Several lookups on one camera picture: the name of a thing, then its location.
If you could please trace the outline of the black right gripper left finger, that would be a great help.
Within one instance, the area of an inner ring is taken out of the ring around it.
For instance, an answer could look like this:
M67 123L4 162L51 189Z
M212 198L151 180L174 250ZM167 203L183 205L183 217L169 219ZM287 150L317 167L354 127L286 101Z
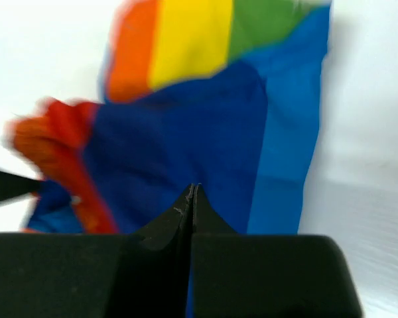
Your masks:
M184 317L193 195L130 235L0 233L0 317Z

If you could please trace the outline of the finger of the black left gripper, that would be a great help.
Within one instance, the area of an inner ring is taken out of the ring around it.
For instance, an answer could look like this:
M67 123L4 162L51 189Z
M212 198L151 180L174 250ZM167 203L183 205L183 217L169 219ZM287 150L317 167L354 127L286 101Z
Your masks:
M42 189L42 183L41 176L30 178L0 170L0 205L36 197Z

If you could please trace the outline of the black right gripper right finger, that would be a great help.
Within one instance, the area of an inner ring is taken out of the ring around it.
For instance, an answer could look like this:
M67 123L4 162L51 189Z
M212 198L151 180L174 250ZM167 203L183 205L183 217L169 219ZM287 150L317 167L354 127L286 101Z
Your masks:
M318 235L242 235L201 186L193 203L195 317L361 317L346 259Z

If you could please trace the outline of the rainbow striped shorts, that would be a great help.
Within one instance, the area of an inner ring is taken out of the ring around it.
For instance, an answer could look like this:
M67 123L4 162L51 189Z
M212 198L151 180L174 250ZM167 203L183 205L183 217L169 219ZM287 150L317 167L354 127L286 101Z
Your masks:
M103 101L13 125L42 172L25 229L132 233L189 184L239 233L295 234L320 120L330 5L130 1Z

